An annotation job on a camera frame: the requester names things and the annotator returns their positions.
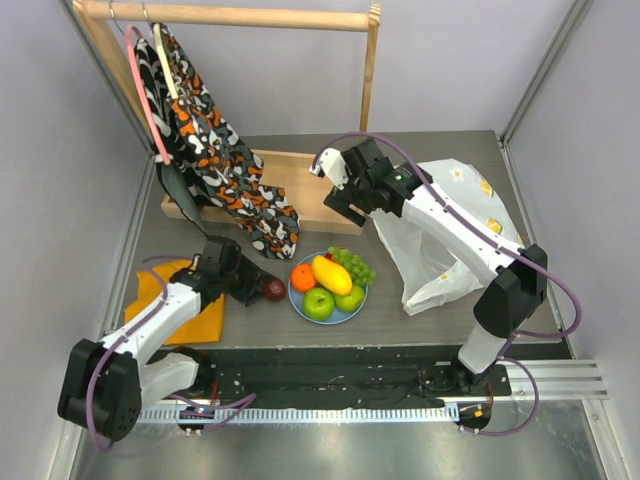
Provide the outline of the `dark red fake plum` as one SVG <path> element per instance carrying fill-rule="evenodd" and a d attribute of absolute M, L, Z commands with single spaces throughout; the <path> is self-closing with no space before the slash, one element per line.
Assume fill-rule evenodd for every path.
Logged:
<path fill-rule="evenodd" d="M 262 292 L 266 299 L 272 302 L 278 302 L 287 295 L 287 288 L 282 280 L 273 278 L 267 280 L 262 285 Z"/>

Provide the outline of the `green fake grapes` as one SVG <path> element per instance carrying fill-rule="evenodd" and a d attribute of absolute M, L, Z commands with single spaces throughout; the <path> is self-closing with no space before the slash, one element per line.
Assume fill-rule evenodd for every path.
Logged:
<path fill-rule="evenodd" d="M 364 288 L 374 283 L 376 273 L 360 255 L 356 255 L 346 248 L 335 246 L 330 247 L 328 253 L 332 254 L 333 262 L 347 270 L 354 284 Z"/>

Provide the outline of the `yellow fake mango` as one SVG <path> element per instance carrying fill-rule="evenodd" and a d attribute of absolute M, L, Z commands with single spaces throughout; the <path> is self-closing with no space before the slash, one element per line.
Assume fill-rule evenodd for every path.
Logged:
<path fill-rule="evenodd" d="M 349 272 L 325 256 L 316 255 L 311 261 L 311 270 L 316 281 L 332 293 L 345 296 L 353 288 Z"/>

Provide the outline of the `green fake pear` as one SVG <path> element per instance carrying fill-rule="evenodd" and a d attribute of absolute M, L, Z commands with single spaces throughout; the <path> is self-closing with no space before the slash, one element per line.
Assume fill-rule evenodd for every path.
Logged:
<path fill-rule="evenodd" d="M 346 295 L 333 294 L 335 305 L 341 311 L 353 313 L 360 308 L 365 300 L 365 291 L 359 285 L 354 285 Z"/>

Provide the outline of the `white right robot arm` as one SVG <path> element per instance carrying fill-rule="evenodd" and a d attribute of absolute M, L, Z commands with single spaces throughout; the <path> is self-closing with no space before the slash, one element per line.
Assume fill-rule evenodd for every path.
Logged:
<path fill-rule="evenodd" d="M 385 138 L 360 133 L 360 142 L 340 151 L 325 146 L 310 171 L 333 185 L 324 203 L 361 226 L 382 210 L 434 236 L 461 260 L 485 290 L 473 308 L 476 324 L 452 360 L 449 386 L 472 395 L 483 388 L 517 328 L 546 299 L 546 252 L 525 248 L 476 220 L 411 157 L 393 165 L 380 146 Z"/>

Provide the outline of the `white plastic bag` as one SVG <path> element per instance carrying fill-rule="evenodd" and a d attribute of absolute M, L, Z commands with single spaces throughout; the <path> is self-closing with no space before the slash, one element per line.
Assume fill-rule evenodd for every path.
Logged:
<path fill-rule="evenodd" d="M 455 203 L 457 211 L 466 211 L 491 230 L 493 238 L 504 238 L 508 246 L 524 246 L 500 196 L 473 166 L 443 159 L 422 162 L 420 167 Z M 370 214 L 404 282 L 401 303 L 408 315 L 442 306 L 483 287 L 466 259 L 459 256 L 460 251 L 470 251 L 462 241 L 469 239 L 471 233 L 458 226 L 456 230 L 462 235 L 457 237 L 450 231 L 456 223 L 454 218 L 441 225 L 422 219 L 418 212 L 413 206 L 402 217 L 381 210 Z"/>

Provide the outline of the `wooden clothes rack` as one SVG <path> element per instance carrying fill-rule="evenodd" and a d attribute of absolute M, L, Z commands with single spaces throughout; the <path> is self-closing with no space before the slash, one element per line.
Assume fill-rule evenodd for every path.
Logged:
<path fill-rule="evenodd" d="M 112 21 L 158 21 L 234 27 L 365 32 L 367 34 L 359 127 L 366 129 L 380 27 L 381 6 L 367 13 L 257 9 L 195 5 L 142 4 L 108 1 L 74 1 L 73 10 L 89 35 L 119 91 L 139 120 L 147 140 L 152 138 L 145 112 L 125 53 L 107 24 Z M 313 156 L 307 153 L 259 150 L 266 161 L 265 181 L 284 187 L 298 209 L 301 228 L 307 231 L 358 235 L 361 228 L 323 204 L 332 184 L 314 180 L 308 173 Z"/>

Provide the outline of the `green fake apple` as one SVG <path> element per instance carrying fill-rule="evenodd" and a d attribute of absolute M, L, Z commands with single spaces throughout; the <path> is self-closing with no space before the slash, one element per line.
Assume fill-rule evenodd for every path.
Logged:
<path fill-rule="evenodd" d="M 324 288 L 315 287 L 303 295 L 302 311 L 313 321 L 324 322 L 332 315 L 334 309 L 334 297 Z"/>

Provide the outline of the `blue plastic plate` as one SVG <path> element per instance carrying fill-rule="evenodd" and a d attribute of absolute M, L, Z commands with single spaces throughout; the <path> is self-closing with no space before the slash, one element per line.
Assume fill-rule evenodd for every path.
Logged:
<path fill-rule="evenodd" d="M 299 265 L 301 263 L 309 263 L 311 265 L 311 261 L 313 260 L 313 258 L 316 255 L 325 256 L 326 253 L 328 253 L 328 250 L 324 250 L 324 251 L 320 251 L 320 252 L 316 252 L 314 254 L 308 255 L 306 258 L 301 260 L 297 265 Z M 320 285 L 318 282 L 317 282 L 317 286 L 316 287 L 320 287 L 320 288 L 326 289 L 325 287 Z M 365 302 L 367 300 L 367 296 L 368 296 L 368 293 L 369 293 L 369 287 L 370 286 L 365 286 L 363 288 L 363 290 L 365 291 L 365 300 L 364 300 L 364 302 L 362 303 L 362 305 L 360 306 L 360 308 L 358 310 L 356 310 L 353 313 L 347 313 L 347 312 L 341 311 L 335 305 L 335 309 L 334 309 L 332 315 L 327 320 L 325 320 L 324 322 L 313 321 L 313 320 L 311 320 L 310 318 L 308 318 L 308 317 L 306 317 L 304 315 L 304 313 L 302 311 L 302 299 L 303 299 L 303 295 L 305 293 L 299 293 L 299 292 L 295 291 L 292 288 L 291 283 L 290 283 L 290 275 L 289 275 L 289 280 L 288 280 L 288 285 L 287 285 L 287 292 L 288 292 L 289 301 L 290 301 L 292 307 L 294 308 L 294 310 L 301 317 L 306 319 L 307 321 L 309 321 L 311 323 L 314 323 L 314 324 L 317 324 L 317 325 L 337 325 L 337 324 L 341 324 L 341 323 L 344 323 L 344 322 L 350 320 L 351 318 L 356 316 L 361 311 L 361 309 L 363 308 L 363 306 L 364 306 L 364 304 L 365 304 Z"/>

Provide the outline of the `fake orange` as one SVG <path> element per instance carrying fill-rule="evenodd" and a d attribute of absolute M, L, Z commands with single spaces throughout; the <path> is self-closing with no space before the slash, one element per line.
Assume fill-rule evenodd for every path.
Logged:
<path fill-rule="evenodd" d="M 297 265 L 290 274 L 290 283 L 292 288 L 299 293 L 307 291 L 317 286 L 312 267 L 309 263 L 301 263 Z"/>

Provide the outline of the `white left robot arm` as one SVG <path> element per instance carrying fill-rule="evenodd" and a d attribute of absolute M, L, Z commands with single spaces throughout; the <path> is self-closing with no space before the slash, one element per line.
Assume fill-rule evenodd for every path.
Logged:
<path fill-rule="evenodd" d="M 159 294 L 131 321 L 98 341 L 82 339 L 74 345 L 58 416 L 86 428 L 96 440 L 115 443 L 158 401 L 180 391 L 193 399 L 205 397 L 213 375 L 201 354 L 186 347 L 160 360 L 154 360 L 154 354 L 222 295 L 249 306 L 280 283 L 245 256 L 236 241 L 209 237 L 201 253 L 159 282 Z"/>

